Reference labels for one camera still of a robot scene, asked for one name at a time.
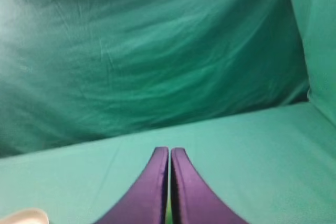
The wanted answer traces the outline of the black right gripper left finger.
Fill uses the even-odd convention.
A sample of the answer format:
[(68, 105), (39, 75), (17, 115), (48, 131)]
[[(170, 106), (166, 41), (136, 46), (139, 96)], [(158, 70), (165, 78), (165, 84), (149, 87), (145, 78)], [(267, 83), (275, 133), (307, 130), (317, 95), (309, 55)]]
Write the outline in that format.
[(156, 147), (137, 180), (96, 223), (165, 223), (168, 176), (169, 149)]

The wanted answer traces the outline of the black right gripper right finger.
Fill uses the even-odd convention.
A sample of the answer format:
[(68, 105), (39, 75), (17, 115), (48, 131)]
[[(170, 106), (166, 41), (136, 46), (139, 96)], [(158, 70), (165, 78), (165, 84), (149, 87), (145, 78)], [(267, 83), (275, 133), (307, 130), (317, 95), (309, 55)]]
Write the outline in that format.
[(174, 223), (246, 223), (211, 190), (183, 148), (171, 150), (171, 208)]

